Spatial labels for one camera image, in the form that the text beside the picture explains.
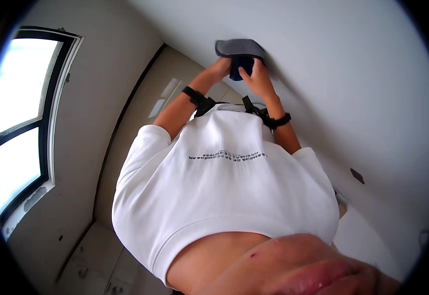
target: window frame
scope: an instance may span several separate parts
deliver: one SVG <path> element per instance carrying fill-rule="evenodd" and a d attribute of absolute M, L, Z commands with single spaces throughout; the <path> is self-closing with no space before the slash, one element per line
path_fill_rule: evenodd
<path fill-rule="evenodd" d="M 0 146 L 9 140 L 38 127 L 38 150 L 39 150 L 39 166 L 41 175 L 23 189 L 11 202 L 5 207 L 0 214 L 0 224 L 3 226 L 6 220 L 11 216 L 14 210 L 35 190 L 42 186 L 50 179 L 49 171 L 49 130 L 51 125 L 52 106 L 56 95 L 60 93 L 57 87 L 59 81 L 65 79 L 63 77 L 66 70 L 66 63 L 69 62 L 72 48 L 75 42 L 78 42 L 80 36 L 65 32 L 63 30 L 54 30 L 44 27 L 20 27 L 16 36 L 12 39 L 46 39 L 62 42 L 60 51 L 54 62 L 52 73 L 47 84 L 47 91 L 44 98 L 44 106 L 42 108 L 42 116 L 37 115 L 36 118 L 15 125 L 2 133 L 0 133 Z"/>

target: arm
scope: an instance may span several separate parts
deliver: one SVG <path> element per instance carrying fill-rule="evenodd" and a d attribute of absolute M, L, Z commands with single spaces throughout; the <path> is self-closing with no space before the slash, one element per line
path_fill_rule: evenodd
<path fill-rule="evenodd" d="M 280 119 L 285 115 L 282 103 L 280 103 L 280 98 L 275 93 L 267 69 L 259 59 L 254 59 L 251 76 L 241 67 L 239 67 L 239 74 L 246 86 L 265 102 L 270 118 Z M 301 148 L 291 124 L 277 127 L 274 130 L 274 140 L 276 144 L 280 145 L 289 154 L 293 154 Z"/>
<path fill-rule="evenodd" d="M 205 95 L 210 88 L 229 74 L 231 59 L 219 58 L 209 68 L 201 72 L 189 85 L 190 88 Z M 195 110 L 190 97 L 180 94 L 155 118 L 154 125 L 160 126 L 174 139 L 187 123 Z"/>

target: hand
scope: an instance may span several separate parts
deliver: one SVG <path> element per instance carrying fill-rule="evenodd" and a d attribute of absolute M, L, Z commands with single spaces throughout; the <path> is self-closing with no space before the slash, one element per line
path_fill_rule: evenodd
<path fill-rule="evenodd" d="M 264 67 L 260 59 L 254 58 L 254 66 L 252 68 L 252 75 L 249 76 L 246 71 L 239 67 L 239 74 L 241 75 L 244 83 L 255 95 L 260 97 L 264 102 L 271 99 L 278 99 L 275 93 L 272 82 L 270 81 L 267 69 Z"/>
<path fill-rule="evenodd" d="M 231 59 L 218 58 L 218 60 L 209 66 L 205 71 L 213 79 L 213 84 L 216 84 L 229 74 L 230 69 Z"/>

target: black wristband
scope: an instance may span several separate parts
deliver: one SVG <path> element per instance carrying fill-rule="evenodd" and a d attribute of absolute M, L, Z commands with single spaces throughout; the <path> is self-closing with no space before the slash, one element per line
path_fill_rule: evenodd
<path fill-rule="evenodd" d="M 190 97 L 190 102 L 193 103 L 197 108 L 203 105 L 206 100 L 206 97 L 203 94 L 193 90 L 191 87 L 187 86 L 183 88 L 182 92 Z"/>
<path fill-rule="evenodd" d="M 190 97 L 190 102 L 197 107 L 195 118 L 206 114 L 216 104 L 210 97 L 206 98 L 203 94 L 188 86 L 183 88 L 182 92 L 187 94 Z"/>
<path fill-rule="evenodd" d="M 270 129 L 275 130 L 277 129 L 277 127 L 287 124 L 290 120 L 291 120 L 290 113 L 285 113 L 285 115 L 278 120 L 268 118 L 268 123 L 266 124 L 264 122 L 264 124 Z"/>

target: beige wall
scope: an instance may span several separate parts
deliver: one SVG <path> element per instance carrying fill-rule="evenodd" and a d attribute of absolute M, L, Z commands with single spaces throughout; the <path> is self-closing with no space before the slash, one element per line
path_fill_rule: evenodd
<path fill-rule="evenodd" d="M 51 294 L 60 268 L 92 220 L 96 183 L 117 118 L 163 42 L 137 12 L 117 0 L 38 1 L 23 25 L 64 27 L 85 36 L 57 113 L 55 188 L 8 240 L 38 292 Z"/>

